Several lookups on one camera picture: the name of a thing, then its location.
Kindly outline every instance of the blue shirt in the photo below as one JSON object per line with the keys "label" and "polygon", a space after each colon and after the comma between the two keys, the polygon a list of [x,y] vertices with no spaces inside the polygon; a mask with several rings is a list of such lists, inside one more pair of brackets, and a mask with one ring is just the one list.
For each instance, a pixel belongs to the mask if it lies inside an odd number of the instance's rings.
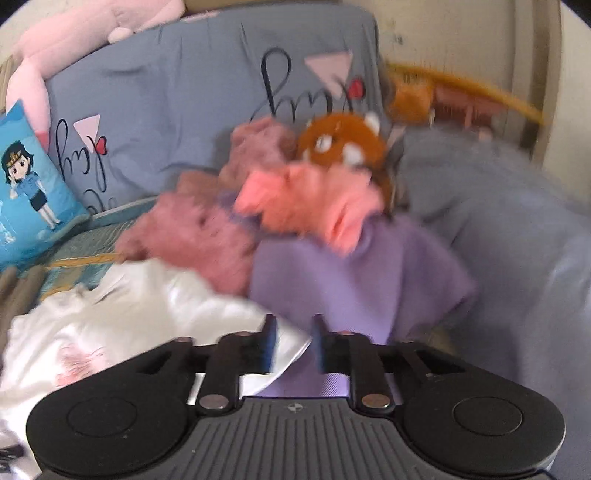
{"label": "blue shirt", "polygon": [[37,185],[38,181],[39,175],[32,171],[29,175],[17,183],[17,187],[15,188],[17,195],[25,195],[29,198],[29,200],[32,199],[41,190],[39,185]]}

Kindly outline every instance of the pink print on white cloth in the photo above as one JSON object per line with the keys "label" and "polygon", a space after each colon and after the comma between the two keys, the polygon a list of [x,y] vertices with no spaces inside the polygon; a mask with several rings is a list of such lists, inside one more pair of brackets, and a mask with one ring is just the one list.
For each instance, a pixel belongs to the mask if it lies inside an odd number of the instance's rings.
{"label": "pink print on white cloth", "polygon": [[78,380],[103,371],[109,366],[106,353],[103,348],[94,352],[83,352],[77,345],[70,343],[60,348],[58,361],[61,363],[64,373],[56,376],[58,387],[65,387]]}

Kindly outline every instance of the purple garment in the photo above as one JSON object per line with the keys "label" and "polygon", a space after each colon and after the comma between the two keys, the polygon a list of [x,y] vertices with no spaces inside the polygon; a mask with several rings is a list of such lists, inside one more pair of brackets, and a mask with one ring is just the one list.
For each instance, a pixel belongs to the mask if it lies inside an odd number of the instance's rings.
{"label": "purple garment", "polygon": [[[346,258],[308,238],[273,236],[256,251],[249,298],[311,333],[317,313],[332,331],[351,330],[374,343],[417,338],[476,287],[457,258],[407,215],[366,220]],[[311,347],[263,393],[270,397],[341,396],[344,375],[321,375]]]}

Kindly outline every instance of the gray ribbed panel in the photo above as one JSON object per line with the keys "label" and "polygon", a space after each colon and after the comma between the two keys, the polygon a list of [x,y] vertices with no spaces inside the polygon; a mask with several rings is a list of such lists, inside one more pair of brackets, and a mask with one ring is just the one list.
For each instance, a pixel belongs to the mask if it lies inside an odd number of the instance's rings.
{"label": "gray ribbed panel", "polygon": [[391,422],[358,415],[342,398],[249,398],[233,415],[200,421],[181,450],[129,480],[457,478],[415,455]]}

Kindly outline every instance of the blue pillow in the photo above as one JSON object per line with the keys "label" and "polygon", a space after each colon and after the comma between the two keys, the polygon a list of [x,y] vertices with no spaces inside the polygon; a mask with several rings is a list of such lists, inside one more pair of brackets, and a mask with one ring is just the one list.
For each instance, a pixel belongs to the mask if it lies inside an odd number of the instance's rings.
{"label": "blue pillow", "polygon": [[89,214],[60,178],[18,102],[0,118],[0,270],[26,267]]}

